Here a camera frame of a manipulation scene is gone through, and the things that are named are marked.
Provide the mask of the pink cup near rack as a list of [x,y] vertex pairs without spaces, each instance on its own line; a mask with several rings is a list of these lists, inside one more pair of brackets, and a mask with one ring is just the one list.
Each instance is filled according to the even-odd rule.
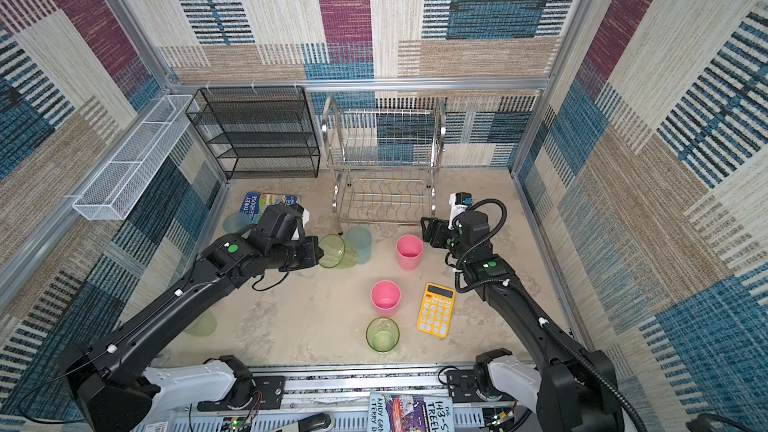
[[401,269],[410,271],[418,267],[424,243],[415,235],[404,235],[396,243],[397,260]]

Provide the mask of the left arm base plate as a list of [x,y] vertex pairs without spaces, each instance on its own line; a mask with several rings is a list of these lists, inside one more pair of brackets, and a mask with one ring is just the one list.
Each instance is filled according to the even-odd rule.
[[285,376],[253,376],[238,379],[232,391],[219,401],[199,402],[198,412],[253,412],[277,410],[282,405]]

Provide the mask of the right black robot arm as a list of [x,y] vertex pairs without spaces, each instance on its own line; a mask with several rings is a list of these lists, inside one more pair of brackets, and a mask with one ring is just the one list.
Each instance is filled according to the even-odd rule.
[[[491,243],[502,228],[490,226],[477,205],[452,220],[423,217],[422,239],[454,258],[455,289],[475,292],[511,327],[534,361],[533,385],[522,385],[511,358],[501,352],[483,363],[487,382],[523,401],[544,431],[643,431],[638,411],[619,390],[607,354],[591,351],[558,326],[524,288]],[[524,401],[526,393],[532,395]]]

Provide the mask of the yellow calculator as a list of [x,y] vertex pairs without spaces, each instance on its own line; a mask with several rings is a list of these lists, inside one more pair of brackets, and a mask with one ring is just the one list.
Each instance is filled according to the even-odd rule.
[[416,329],[424,334],[445,339],[450,330],[455,298],[455,290],[427,283],[418,310]]

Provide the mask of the blue picture book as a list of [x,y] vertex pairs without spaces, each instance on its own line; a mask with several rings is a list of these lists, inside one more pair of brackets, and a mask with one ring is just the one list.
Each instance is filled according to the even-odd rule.
[[299,197],[296,195],[248,192],[243,199],[239,211],[248,215],[252,220],[257,220],[257,217],[270,205],[292,205],[298,202]]

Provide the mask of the green translucent cup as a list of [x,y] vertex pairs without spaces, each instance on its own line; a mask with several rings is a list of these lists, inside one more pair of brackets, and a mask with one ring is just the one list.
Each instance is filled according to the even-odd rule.
[[358,252],[342,236],[328,234],[319,240],[323,256],[319,265],[326,269],[347,269],[358,264]]
[[377,353],[389,353],[400,341],[400,329],[397,323],[388,317],[372,320],[365,332],[367,345]]

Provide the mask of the teal translucent cup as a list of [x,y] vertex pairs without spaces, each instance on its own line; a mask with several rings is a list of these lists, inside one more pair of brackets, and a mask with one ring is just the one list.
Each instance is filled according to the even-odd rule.
[[359,265],[370,261],[372,253],[372,234],[364,227],[354,227],[345,233],[347,243],[357,252]]

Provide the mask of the purple treehouse book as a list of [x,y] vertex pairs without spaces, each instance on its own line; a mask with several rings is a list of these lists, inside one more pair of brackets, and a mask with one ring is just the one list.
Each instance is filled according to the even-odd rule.
[[368,432],[454,432],[453,402],[448,397],[371,393]]

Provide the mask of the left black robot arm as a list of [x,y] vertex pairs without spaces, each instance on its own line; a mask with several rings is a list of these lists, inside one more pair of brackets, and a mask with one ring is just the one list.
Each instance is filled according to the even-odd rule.
[[229,234],[203,251],[168,290],[105,337],[71,344],[58,358],[73,399],[94,431],[131,431],[170,409],[210,402],[235,410],[257,398],[248,367],[232,355],[201,366],[154,368],[173,339],[213,304],[267,270],[293,272],[316,266],[318,238],[280,241],[258,234]]

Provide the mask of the black mesh shelf rack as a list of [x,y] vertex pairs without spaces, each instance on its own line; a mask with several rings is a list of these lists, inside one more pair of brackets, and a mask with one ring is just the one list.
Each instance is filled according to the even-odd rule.
[[318,175],[314,114],[301,87],[200,88],[185,115],[228,179]]

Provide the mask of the green translucent cup front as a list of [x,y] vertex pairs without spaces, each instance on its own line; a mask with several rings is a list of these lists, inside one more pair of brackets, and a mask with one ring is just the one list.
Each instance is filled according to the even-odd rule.
[[397,323],[388,317],[372,320],[365,332],[367,345],[377,353],[389,353],[400,341],[400,329]]

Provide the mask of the pink cup centre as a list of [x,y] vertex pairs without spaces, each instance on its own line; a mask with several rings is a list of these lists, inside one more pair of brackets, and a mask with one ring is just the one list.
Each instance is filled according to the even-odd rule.
[[393,281],[381,280],[372,287],[370,297],[379,316],[392,317],[398,310],[401,289]]

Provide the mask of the silver wire dish rack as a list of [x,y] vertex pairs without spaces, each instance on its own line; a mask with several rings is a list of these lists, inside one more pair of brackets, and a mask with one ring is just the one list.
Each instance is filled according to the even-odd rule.
[[418,226],[436,214],[445,146],[443,101],[428,108],[341,108],[326,99],[320,120],[331,210],[338,233],[370,224]]

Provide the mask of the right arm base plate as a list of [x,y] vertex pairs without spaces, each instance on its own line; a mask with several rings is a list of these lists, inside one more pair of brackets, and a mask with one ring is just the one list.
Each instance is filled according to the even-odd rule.
[[447,388],[455,403],[513,402],[515,398],[498,391],[484,373],[474,369],[459,369],[449,365],[437,373],[438,381]]

